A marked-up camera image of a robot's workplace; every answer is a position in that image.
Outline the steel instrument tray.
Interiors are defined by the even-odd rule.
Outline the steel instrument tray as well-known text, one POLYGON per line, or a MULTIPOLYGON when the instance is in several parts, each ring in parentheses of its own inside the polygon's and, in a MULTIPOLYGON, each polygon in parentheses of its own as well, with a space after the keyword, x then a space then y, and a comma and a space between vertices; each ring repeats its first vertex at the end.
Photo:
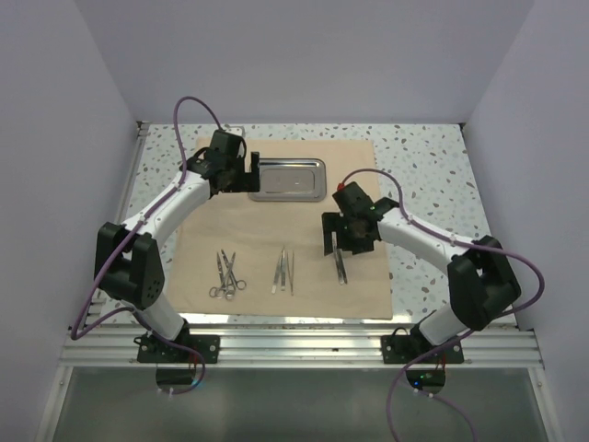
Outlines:
POLYGON ((250 192, 259 203, 318 203, 327 195, 327 167, 318 158, 260 160, 260 189, 250 192))

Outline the steel scalpel handle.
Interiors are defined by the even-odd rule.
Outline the steel scalpel handle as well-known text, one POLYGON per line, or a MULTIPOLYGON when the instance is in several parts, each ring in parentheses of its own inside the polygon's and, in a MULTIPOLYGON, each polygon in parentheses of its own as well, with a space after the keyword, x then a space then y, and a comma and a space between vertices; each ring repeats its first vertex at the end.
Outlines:
POLYGON ((345 269, 345 265, 344 265, 344 261, 343 261, 342 250, 341 249, 337 249, 337 250, 340 251, 340 255, 341 255, 341 268, 343 270, 345 285, 347 285, 348 284, 348 278, 347 278, 347 273, 346 273, 346 269, 345 269))
POLYGON ((340 285, 344 285, 345 281, 344 281, 343 270, 341 268, 341 255, 340 255, 340 251, 337 249, 335 249, 335 251, 334 251, 334 260, 335 260, 336 271, 337 271, 337 275, 338 275, 338 282, 340 285))

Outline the steel tweezers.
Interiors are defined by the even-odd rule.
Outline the steel tweezers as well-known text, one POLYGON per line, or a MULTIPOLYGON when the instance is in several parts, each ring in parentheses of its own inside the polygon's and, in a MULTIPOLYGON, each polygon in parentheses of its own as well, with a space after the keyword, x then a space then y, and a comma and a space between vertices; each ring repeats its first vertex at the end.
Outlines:
POLYGON ((275 266, 275 272, 274 272, 274 276, 273 276, 273 280, 272 280, 272 285, 271 285, 271 293, 273 295, 276 294, 278 290, 281 291, 281 289, 280 289, 280 278, 279 278, 281 253, 280 253, 280 256, 279 256, 278 261, 277 261, 276 266, 275 266))
POLYGON ((286 289, 286 250, 285 248, 282 249, 281 259, 280 259, 280 289, 281 291, 285 291, 286 289))
POLYGON ((291 250, 286 253, 287 276, 289 282, 290 295, 295 294, 295 252, 291 250))

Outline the beige cloth wrap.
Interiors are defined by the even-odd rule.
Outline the beige cloth wrap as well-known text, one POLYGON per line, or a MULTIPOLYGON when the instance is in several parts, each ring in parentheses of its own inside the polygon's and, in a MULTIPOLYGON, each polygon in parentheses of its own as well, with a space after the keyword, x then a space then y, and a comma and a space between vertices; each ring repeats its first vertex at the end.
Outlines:
POLYGON ((179 313, 389 320, 393 301, 386 247, 346 256, 348 284, 338 282, 332 256, 323 254, 321 215, 334 212, 331 197, 319 203, 259 203, 244 193, 220 193, 180 225, 166 297, 179 313), (271 293, 282 249, 294 251, 294 295, 271 293), (218 285, 216 253, 236 254, 235 274, 247 288, 234 299, 209 297, 218 285))

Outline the steel forceps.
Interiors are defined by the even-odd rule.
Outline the steel forceps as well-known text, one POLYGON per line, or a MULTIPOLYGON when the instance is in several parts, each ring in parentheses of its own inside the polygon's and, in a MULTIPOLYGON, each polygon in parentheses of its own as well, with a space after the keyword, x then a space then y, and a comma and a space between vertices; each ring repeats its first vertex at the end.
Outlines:
POLYGON ((235 260, 236 254, 233 253, 231 258, 227 257, 227 254, 224 250, 221 250, 222 258, 225 262, 225 267, 229 273, 229 286, 232 287, 235 291, 240 290, 243 291, 247 288, 247 282, 244 279, 238 279, 235 275, 235 260))

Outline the steel surgical scissors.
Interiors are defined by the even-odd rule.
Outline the steel surgical scissors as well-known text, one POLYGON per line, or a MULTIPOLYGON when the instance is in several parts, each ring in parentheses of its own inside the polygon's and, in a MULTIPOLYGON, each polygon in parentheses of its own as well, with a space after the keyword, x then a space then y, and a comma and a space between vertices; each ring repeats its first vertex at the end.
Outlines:
POLYGON ((219 279, 218 286, 213 286, 209 290, 209 297, 226 300, 233 300, 237 291, 229 286, 229 273, 225 267, 221 251, 216 253, 217 275, 219 279))

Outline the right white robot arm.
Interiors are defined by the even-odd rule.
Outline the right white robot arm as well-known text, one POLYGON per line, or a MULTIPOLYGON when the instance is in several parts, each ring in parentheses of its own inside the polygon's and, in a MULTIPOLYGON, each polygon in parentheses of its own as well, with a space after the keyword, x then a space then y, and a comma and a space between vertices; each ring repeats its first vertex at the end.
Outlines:
POLYGON ((481 331, 521 296, 501 243, 491 236, 481 240, 451 239, 442 230, 419 224, 411 213, 389 198, 373 202, 339 202, 338 212, 321 215, 324 254, 370 252, 378 241, 401 247, 441 271, 448 283, 449 302, 414 325, 408 334, 394 338, 390 347, 407 361, 427 362, 458 334, 481 331))

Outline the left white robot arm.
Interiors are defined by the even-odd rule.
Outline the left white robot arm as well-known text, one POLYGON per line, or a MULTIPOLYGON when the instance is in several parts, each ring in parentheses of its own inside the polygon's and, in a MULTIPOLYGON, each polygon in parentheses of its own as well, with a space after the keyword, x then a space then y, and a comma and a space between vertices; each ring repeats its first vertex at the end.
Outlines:
POLYGON ((250 169, 236 150, 208 148, 203 158, 186 159, 175 179, 136 215, 98 231, 94 287, 120 301, 143 326, 160 337, 158 349, 170 361, 185 359, 191 338, 185 320, 163 295, 165 276, 160 248, 197 208, 218 193, 260 189, 260 154, 250 154, 250 169))

